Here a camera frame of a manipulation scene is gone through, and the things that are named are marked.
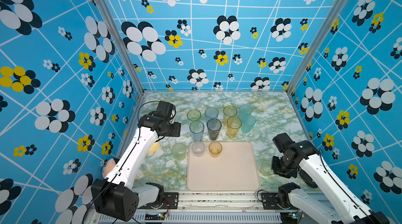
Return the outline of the short pale green glass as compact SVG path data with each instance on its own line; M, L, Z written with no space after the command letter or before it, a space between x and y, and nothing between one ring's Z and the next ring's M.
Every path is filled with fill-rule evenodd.
M261 164L260 172L263 176L271 176L273 175L272 170L272 161L264 160Z

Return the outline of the tall green glass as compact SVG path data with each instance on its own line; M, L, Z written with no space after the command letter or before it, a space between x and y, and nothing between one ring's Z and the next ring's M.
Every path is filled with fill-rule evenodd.
M197 109L192 109L187 113L187 119L190 121L197 121L201 119L201 112Z

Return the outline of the short light green glass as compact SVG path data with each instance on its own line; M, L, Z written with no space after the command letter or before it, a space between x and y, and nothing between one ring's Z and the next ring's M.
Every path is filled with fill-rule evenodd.
M178 161L182 161L186 158L187 147L183 143L176 143L172 147L172 154Z

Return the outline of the short clear glass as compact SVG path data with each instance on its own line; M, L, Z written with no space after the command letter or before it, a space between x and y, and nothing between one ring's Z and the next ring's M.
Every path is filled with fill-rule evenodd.
M196 157L201 157L205 152L205 145L201 141L194 142L191 150Z

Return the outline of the tall teal front glass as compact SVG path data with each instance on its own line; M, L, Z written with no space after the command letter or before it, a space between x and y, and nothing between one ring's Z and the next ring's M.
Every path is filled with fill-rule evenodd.
M256 119L251 114L243 116L242 127L241 127L242 132L245 134L249 133L253 129L255 123Z

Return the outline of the tall teal glass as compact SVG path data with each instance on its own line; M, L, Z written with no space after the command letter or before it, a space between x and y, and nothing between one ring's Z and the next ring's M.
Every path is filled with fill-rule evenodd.
M253 129L255 123L256 119L251 114L243 116L242 127L241 127L242 132L245 134L249 133Z
M242 117L242 116L251 114L252 111L253 111L253 108L250 105L243 104L239 107L238 115Z

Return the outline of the short amber glass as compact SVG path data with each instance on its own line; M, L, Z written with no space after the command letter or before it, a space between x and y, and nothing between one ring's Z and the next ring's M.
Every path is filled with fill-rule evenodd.
M222 144L220 142L211 142L208 146L209 153L213 158L220 155L223 150Z

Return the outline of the tall teal back glass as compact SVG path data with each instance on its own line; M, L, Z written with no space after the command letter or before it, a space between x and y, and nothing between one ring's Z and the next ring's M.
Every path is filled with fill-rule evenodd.
M242 117L242 116L251 114L252 111L253 111L253 108L250 105L243 104L239 107L238 115Z

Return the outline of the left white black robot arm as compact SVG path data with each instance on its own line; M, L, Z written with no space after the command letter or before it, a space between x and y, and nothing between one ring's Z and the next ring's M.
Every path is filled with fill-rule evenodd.
M156 110L138 119L135 135L117 164L107 171L103 180L97 179L91 186L96 212L128 222L139 207L162 205L162 185L147 183L134 188L134 181L154 143L165 137L180 136L181 123L174 121L175 115L173 104L159 101Z

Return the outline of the tall blue-grey back glass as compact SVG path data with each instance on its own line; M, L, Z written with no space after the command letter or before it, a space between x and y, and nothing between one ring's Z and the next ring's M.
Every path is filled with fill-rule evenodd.
M210 119L218 118L219 111L217 108L209 107L205 110L205 119L208 122Z

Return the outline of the tall dark grey glass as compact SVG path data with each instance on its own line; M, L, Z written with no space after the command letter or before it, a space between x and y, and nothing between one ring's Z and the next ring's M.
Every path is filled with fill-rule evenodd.
M212 141L217 140L220 130L222 128L222 123L217 118L212 118L207 122L208 136Z

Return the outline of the tall amber front glass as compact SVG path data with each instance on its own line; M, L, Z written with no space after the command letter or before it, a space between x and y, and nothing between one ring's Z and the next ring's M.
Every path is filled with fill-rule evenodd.
M235 138L241 129L242 121L237 116L229 117L227 120L227 136Z

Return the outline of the pink plush doll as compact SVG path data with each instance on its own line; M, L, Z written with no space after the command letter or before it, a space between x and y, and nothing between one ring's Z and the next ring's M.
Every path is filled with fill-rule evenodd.
M104 179L107 178L107 175L115 168L118 161L119 159L117 158L111 158L104 164L104 167L102 169L102 177Z

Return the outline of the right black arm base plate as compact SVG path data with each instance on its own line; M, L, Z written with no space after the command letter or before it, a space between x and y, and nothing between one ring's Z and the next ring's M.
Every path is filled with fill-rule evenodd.
M289 210L298 211L294 206L282 207L278 203L277 193L260 192L257 196L264 210Z

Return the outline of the aluminium front rail frame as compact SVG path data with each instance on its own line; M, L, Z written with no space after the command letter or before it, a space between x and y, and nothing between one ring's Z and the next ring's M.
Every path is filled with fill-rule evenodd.
M138 208L130 224L319 224L301 210L264 210L258 193L178 192L178 209ZM322 193L307 193L327 207Z

